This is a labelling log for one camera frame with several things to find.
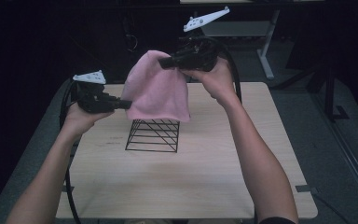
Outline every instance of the forearm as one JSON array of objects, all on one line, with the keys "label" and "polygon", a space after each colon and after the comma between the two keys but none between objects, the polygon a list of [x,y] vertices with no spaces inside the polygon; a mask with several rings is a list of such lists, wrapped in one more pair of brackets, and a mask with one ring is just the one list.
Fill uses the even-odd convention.
[{"label": "forearm", "polygon": [[280,163],[235,96],[225,101],[223,107],[227,112],[243,178],[254,200],[259,220],[286,217],[297,222],[293,193]]},{"label": "forearm", "polygon": [[73,136],[60,133],[39,172],[14,205],[7,223],[53,223]]}]

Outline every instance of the person's left arm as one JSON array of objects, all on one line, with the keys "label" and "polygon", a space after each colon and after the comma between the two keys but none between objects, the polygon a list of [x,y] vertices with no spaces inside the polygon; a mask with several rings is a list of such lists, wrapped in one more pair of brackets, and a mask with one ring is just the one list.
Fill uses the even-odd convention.
[{"label": "person's left arm", "polygon": [[88,114],[71,105],[65,123],[34,180],[12,208],[7,223],[53,223],[73,143],[112,113]]}]

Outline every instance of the human arm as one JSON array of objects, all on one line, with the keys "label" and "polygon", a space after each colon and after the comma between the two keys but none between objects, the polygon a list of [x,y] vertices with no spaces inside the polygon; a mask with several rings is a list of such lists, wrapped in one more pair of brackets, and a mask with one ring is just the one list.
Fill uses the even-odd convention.
[{"label": "human arm", "polygon": [[65,123],[34,180],[12,208],[7,223],[53,223],[73,143],[112,113],[88,114],[71,105]]},{"label": "human arm", "polygon": [[219,59],[209,73],[183,72],[202,82],[206,91],[225,109],[258,221],[284,217],[297,223],[296,204],[287,176],[238,99],[227,61]]}]

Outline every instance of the gray carpet floor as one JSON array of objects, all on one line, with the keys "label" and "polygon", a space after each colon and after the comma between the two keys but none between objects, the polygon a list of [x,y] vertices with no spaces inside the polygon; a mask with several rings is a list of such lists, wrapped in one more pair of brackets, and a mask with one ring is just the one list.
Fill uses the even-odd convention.
[{"label": "gray carpet floor", "polygon": [[[241,81],[261,81],[276,85],[299,71],[285,69],[293,43],[275,41],[268,50],[268,61],[275,78],[265,78],[255,50],[260,42],[244,39],[228,40],[229,50],[236,61]],[[303,78],[282,91],[271,91],[283,125],[288,133],[303,174],[310,187],[338,210],[350,223],[358,223],[358,183],[343,156],[340,144],[332,132],[332,124],[321,112],[324,91],[309,94],[305,90],[309,78]],[[11,206],[36,174],[48,153],[58,131],[58,113],[65,84],[57,91],[51,104],[34,132],[21,161],[7,182],[0,197],[0,223],[4,223]],[[358,159],[358,105],[349,89],[336,81],[335,105],[341,105],[350,119],[338,120],[334,127],[342,135]],[[318,216],[301,219],[300,223],[345,223],[332,209],[315,199]],[[83,223],[123,223],[123,220],[85,219]],[[74,223],[73,220],[56,220],[56,223]]]}]

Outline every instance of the person's left hand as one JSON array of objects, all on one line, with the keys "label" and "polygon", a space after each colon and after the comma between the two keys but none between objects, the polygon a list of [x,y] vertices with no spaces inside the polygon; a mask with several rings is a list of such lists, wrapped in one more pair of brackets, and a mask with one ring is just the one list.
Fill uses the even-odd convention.
[{"label": "person's left hand", "polygon": [[97,120],[106,118],[113,113],[114,112],[90,114],[82,110],[78,104],[75,103],[69,107],[65,123],[62,126],[62,132],[66,132],[70,136],[78,138],[94,126]]}]

